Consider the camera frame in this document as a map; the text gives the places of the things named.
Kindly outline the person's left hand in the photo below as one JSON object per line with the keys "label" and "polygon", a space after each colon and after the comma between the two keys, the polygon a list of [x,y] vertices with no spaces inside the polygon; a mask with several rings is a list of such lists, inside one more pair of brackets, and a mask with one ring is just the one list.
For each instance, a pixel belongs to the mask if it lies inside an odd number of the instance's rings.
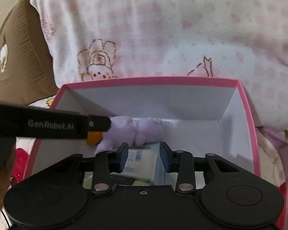
{"label": "person's left hand", "polygon": [[16,147],[13,146],[10,157],[7,159],[3,169],[0,170],[0,210],[3,207],[3,199],[10,187],[10,179],[15,165]]}

